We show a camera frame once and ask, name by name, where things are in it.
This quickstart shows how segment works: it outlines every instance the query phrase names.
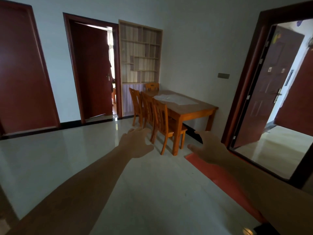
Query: white paper on table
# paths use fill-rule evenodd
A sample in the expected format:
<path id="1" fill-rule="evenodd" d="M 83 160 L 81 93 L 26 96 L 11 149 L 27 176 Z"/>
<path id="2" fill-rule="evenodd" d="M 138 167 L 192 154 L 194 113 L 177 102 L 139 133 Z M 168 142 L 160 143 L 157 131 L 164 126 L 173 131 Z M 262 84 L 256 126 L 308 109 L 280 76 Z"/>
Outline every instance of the white paper on table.
<path id="1" fill-rule="evenodd" d="M 198 104 L 197 102 L 194 102 L 193 100 L 190 100 L 187 97 L 183 97 L 181 95 L 156 95 L 154 96 L 154 99 L 158 100 L 158 101 L 163 101 L 163 102 L 173 102 L 176 103 L 178 105 L 195 105 Z"/>

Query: red-brown door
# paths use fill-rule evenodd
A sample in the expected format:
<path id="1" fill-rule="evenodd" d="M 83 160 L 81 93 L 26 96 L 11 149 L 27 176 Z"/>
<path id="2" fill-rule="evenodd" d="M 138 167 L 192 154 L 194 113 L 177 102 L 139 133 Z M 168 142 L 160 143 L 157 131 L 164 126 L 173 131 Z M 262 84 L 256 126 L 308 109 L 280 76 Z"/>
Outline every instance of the red-brown door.
<path id="1" fill-rule="evenodd" d="M 2 134 L 57 127 L 59 119 L 31 6 L 0 0 Z"/>
<path id="2" fill-rule="evenodd" d="M 112 114 L 107 31 L 70 21 L 84 118 Z"/>
<path id="3" fill-rule="evenodd" d="M 275 98 L 284 85 L 303 38 L 304 35 L 295 31 L 276 27 L 234 147 L 261 138 Z"/>
<path id="4" fill-rule="evenodd" d="M 313 47 L 310 47 L 274 123 L 313 136 Z"/>

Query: forearm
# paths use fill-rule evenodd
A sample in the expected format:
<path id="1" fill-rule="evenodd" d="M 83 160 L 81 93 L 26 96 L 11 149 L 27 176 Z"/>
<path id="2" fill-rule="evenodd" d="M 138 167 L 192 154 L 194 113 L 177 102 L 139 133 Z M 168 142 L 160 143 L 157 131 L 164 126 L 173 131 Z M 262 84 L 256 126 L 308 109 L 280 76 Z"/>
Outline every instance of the forearm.
<path id="1" fill-rule="evenodd" d="M 313 197 L 282 182 L 236 156 L 222 160 L 247 197 L 282 234 L 312 233 Z"/>
<path id="2" fill-rule="evenodd" d="M 116 147 L 60 185 L 9 234 L 89 234 L 129 160 Z"/>

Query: chair back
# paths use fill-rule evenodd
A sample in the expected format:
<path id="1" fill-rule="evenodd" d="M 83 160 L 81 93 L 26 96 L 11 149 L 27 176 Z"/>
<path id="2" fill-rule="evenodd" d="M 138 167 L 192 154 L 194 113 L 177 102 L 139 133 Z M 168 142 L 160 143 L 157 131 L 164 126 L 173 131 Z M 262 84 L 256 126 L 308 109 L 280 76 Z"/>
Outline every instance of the chair back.
<path id="1" fill-rule="evenodd" d="M 141 115 L 142 114 L 142 99 L 138 90 L 129 88 L 131 93 L 131 100 L 133 101 L 134 106 L 134 114 Z"/>
<path id="2" fill-rule="evenodd" d="M 156 129 L 167 135 L 168 134 L 167 106 L 154 98 L 152 100 Z"/>
<path id="3" fill-rule="evenodd" d="M 153 97 L 141 92 L 143 107 L 145 111 L 145 116 L 147 117 L 148 122 L 154 122 L 154 113 L 153 113 Z"/>
<path id="4" fill-rule="evenodd" d="M 159 89 L 160 89 L 159 83 L 155 83 L 155 82 L 146 83 L 146 91 L 159 90 Z"/>

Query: red rug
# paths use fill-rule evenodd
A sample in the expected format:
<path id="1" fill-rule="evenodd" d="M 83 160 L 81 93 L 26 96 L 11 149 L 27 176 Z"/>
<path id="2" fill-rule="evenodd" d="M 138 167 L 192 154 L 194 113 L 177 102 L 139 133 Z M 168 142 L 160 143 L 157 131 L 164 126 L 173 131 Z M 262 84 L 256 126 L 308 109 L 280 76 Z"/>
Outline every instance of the red rug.
<path id="1" fill-rule="evenodd" d="M 207 178 L 214 182 L 234 201 L 243 207 L 249 214 L 256 218 L 260 223 L 265 223 L 267 220 L 262 216 L 260 211 L 253 207 L 251 202 L 245 196 L 240 188 L 239 183 L 222 167 L 209 164 L 198 157 L 197 154 L 189 154 L 185 157 L 192 165 L 201 171 Z"/>

